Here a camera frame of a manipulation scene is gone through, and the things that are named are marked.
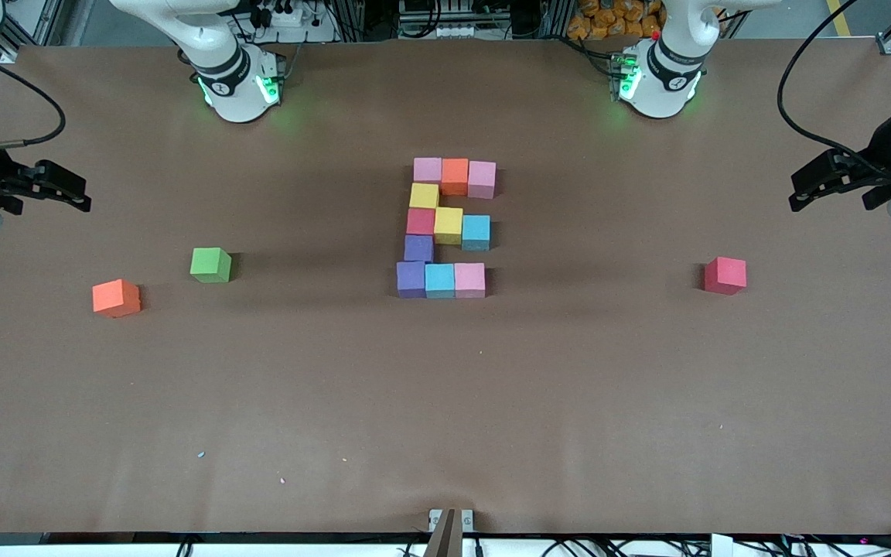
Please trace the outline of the blue foam block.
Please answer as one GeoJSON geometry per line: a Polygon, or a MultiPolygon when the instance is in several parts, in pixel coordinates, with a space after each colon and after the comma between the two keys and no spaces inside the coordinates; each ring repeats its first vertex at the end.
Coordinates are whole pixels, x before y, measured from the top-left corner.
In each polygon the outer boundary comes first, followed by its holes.
{"type": "Polygon", "coordinates": [[[456,299],[455,264],[428,263],[424,271],[427,299],[456,299]]]}
{"type": "Polygon", "coordinates": [[[461,250],[489,251],[491,219],[485,214],[464,214],[461,223],[461,250]]]}

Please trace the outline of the orange foam block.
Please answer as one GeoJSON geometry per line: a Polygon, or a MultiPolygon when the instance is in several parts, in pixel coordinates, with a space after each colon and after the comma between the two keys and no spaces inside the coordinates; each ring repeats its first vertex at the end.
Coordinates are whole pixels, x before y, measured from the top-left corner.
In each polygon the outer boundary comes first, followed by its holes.
{"type": "Polygon", "coordinates": [[[133,282],[116,279],[92,286],[93,311],[98,315],[120,318],[142,310],[141,290],[133,282]]]}
{"type": "Polygon", "coordinates": [[[469,159],[443,158],[441,169],[441,194],[466,196],[468,194],[469,159]]]}

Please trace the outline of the green foam block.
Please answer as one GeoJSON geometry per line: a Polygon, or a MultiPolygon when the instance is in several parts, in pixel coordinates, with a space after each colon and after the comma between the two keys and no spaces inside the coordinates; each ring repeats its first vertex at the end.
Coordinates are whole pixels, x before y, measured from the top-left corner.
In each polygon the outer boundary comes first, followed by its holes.
{"type": "Polygon", "coordinates": [[[227,283],[232,279],[232,264],[232,257],[222,248],[195,248],[189,274],[201,283],[227,283]]]}

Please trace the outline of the pile of orange objects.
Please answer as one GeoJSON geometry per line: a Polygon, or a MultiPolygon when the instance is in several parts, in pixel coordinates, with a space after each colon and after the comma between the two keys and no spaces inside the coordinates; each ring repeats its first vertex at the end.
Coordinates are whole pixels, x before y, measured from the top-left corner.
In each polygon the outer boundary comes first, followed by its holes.
{"type": "Polygon", "coordinates": [[[565,34],[572,41],[602,41],[609,36],[655,39],[666,17],[661,0],[575,0],[565,34]]]}

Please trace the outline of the brown paper table cover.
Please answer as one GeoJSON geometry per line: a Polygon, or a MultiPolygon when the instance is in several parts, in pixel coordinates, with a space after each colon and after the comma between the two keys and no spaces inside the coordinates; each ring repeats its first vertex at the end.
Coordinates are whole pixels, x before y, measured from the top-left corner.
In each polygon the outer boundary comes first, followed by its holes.
{"type": "Polygon", "coordinates": [[[68,124],[14,158],[94,203],[0,230],[0,531],[891,532],[891,218],[790,210],[796,46],[722,43],[664,121],[561,43],[308,46],[248,125],[173,47],[22,53],[68,124]],[[497,165],[439,201],[490,250],[432,262],[484,299],[398,296],[416,156],[497,165]]]}

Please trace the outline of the metal mount bracket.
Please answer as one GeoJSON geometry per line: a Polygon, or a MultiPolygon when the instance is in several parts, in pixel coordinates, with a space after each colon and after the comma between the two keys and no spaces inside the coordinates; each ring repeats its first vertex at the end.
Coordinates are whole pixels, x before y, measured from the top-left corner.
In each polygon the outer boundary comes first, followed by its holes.
{"type": "Polygon", "coordinates": [[[463,557],[464,535],[474,533],[473,510],[450,508],[430,510],[428,529],[430,539],[425,546],[423,557],[463,557]]]}

